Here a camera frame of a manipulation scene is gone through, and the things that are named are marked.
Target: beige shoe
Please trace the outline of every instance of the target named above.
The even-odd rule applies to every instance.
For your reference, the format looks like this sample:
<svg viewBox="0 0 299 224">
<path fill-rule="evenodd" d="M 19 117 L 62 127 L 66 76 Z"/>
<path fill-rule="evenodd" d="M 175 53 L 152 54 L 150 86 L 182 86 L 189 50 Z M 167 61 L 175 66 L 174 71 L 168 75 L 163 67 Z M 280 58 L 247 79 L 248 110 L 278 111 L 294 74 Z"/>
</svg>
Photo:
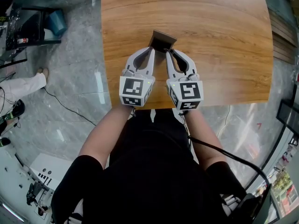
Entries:
<svg viewBox="0 0 299 224">
<path fill-rule="evenodd" d="M 46 81 L 48 81 L 48 77 L 49 77 L 49 69 L 48 69 L 48 68 L 44 68 L 44 69 L 43 69 L 43 74 L 44 74 L 45 77 L 46 77 Z"/>
<path fill-rule="evenodd" d="M 39 68 L 36 73 L 42 73 L 43 69 Z"/>
</svg>

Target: black device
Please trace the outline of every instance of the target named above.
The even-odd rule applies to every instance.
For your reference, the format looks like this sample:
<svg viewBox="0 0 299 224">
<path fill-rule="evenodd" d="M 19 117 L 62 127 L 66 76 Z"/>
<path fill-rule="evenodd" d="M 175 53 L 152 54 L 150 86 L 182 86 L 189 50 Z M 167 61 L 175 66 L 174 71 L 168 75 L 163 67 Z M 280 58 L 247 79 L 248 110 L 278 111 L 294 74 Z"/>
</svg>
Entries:
<svg viewBox="0 0 299 224">
<path fill-rule="evenodd" d="M 267 188 L 261 196 L 255 197 L 251 193 L 247 194 L 228 216 L 228 218 L 231 220 L 231 224 L 264 224 L 268 217 L 271 205 L 271 184 L 268 181 L 267 175 L 258 166 L 251 162 L 241 159 L 221 148 L 215 147 L 191 136 L 188 138 L 194 143 L 202 144 L 215 149 L 225 156 L 251 167 L 265 180 Z"/>
</svg>

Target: black shirt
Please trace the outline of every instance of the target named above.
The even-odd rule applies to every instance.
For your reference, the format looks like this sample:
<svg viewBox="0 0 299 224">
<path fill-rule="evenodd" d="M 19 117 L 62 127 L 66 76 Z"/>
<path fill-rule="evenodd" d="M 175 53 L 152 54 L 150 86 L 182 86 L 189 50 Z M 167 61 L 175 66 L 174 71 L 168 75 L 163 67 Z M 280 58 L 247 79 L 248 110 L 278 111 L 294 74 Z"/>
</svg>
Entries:
<svg viewBox="0 0 299 224">
<path fill-rule="evenodd" d="M 84 223 L 106 218 L 223 222 L 220 194 L 242 199 L 246 192 L 227 163 L 204 171 L 189 154 L 153 131 L 105 170 L 93 157 L 78 157 L 54 193 L 55 223 L 63 223 L 82 198 Z"/>
</svg>

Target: person's arm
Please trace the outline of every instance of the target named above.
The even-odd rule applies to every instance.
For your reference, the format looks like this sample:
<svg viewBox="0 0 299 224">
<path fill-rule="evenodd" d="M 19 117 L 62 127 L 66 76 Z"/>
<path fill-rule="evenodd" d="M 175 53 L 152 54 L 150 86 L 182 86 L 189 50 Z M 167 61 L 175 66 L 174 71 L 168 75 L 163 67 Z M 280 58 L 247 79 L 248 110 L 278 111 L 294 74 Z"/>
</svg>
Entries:
<svg viewBox="0 0 299 224">
<path fill-rule="evenodd" d="M 190 135 L 198 140 L 222 148 L 221 143 L 199 110 L 190 110 L 185 115 Z M 224 161 L 226 157 L 218 151 L 201 144 L 193 143 L 199 163 L 206 170 L 213 163 Z"/>
<path fill-rule="evenodd" d="M 82 146 L 79 156 L 89 155 L 106 166 L 108 156 L 114 148 L 121 131 L 126 124 L 132 107 L 119 105 L 111 109 L 91 131 Z"/>
</svg>

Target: person's right arm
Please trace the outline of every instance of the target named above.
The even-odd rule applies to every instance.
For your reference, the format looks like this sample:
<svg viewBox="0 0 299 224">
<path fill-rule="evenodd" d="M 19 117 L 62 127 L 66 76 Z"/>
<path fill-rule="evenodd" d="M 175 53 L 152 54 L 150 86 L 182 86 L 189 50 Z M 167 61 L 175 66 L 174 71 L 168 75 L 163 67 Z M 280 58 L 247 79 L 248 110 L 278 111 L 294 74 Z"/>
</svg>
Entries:
<svg viewBox="0 0 299 224">
<path fill-rule="evenodd" d="M 190 135 L 193 138 L 206 142 L 208 144 L 214 145 L 216 147 L 222 148 L 221 143 L 214 131 L 211 129 L 209 124 L 206 122 L 204 116 L 199 110 L 190 110 L 185 115 L 186 123 Z M 213 163 L 224 161 L 226 162 L 226 157 L 219 153 L 218 151 L 203 146 L 198 143 L 193 143 L 194 151 L 200 165 L 206 170 Z"/>
</svg>

